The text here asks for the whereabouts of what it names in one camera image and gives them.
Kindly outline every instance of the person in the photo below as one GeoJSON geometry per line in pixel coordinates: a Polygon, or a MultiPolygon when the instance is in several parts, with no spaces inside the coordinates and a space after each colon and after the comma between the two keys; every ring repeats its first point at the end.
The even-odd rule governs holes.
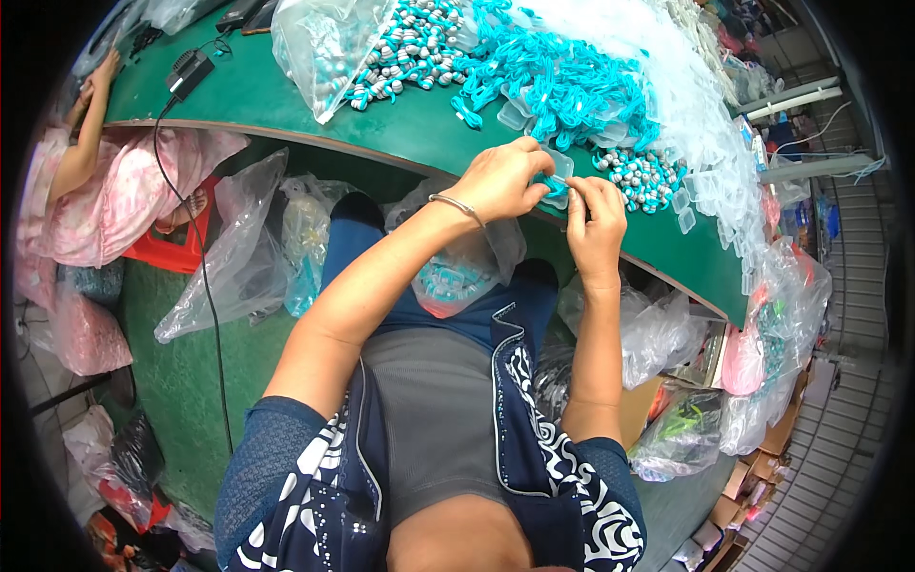
{"type": "Polygon", "coordinates": [[[222,569],[632,569],[647,535],[619,444],[619,191],[566,181],[586,307],[561,430],[531,393],[552,266],[524,261],[451,318],[407,287],[458,236],[531,210],[548,190],[528,184],[541,171],[554,164],[531,137],[487,149],[441,193],[456,203],[430,200],[386,236],[365,195],[335,206],[324,290],[226,469],[222,569]]]}
{"type": "Polygon", "coordinates": [[[109,264],[153,224],[170,233],[197,216],[207,202],[199,184],[248,145],[244,135],[228,132],[159,130],[159,155],[181,199],[189,197],[185,209],[159,172],[152,129],[102,131],[119,66],[118,52],[110,51],[82,84],[72,109],[51,122],[36,145],[16,230],[21,256],[72,266],[109,264]]]}

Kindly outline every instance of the pink clothing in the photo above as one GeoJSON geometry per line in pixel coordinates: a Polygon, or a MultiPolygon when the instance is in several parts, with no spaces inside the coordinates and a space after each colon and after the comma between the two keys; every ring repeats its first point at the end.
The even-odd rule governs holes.
{"type": "MultiPolygon", "coordinates": [[[[159,172],[149,128],[105,132],[98,165],[81,187],[48,204],[51,180],[69,146],[65,129],[50,127],[29,167],[17,245],[23,253],[71,266],[101,267],[124,253],[156,219],[178,205],[159,172]]],[[[201,129],[159,129],[162,167],[182,198],[227,157],[248,145],[244,135],[201,129]]]]}

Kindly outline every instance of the floor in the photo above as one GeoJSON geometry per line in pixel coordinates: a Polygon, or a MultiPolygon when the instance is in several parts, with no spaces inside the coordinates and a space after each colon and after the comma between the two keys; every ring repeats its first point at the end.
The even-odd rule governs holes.
{"type": "MultiPolygon", "coordinates": [[[[311,171],[319,178],[346,179],[380,203],[400,199],[420,180],[394,167],[272,139],[254,139],[217,174],[232,174],[282,146],[290,146],[288,174],[311,171]]],[[[560,282],[567,282],[574,266],[560,230],[533,217],[524,217],[521,225],[528,241],[528,257],[549,260],[560,282]]],[[[215,234],[210,232],[208,242],[215,234]]],[[[166,345],[153,337],[153,329],[178,299],[187,279],[187,275],[128,260],[118,314],[134,355],[138,401],[166,458],[159,484],[170,497],[188,503],[211,521],[229,460],[213,330],[193,332],[166,345]]],[[[226,401],[236,444],[242,438],[244,410],[263,392],[295,323],[280,309],[255,326],[246,319],[221,325],[226,401]]],[[[636,480],[651,535],[649,552],[639,570],[660,569],[705,519],[732,466],[732,459],[723,458],[714,468],[692,478],[664,484],[636,480]]]]}

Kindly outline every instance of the power adapter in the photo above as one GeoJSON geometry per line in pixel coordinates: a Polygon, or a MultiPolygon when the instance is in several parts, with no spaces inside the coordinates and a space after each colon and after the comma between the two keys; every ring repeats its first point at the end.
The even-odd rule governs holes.
{"type": "Polygon", "coordinates": [[[175,99],[183,102],[214,69],[213,62],[201,50],[189,49],[172,64],[166,86],[175,99]]]}

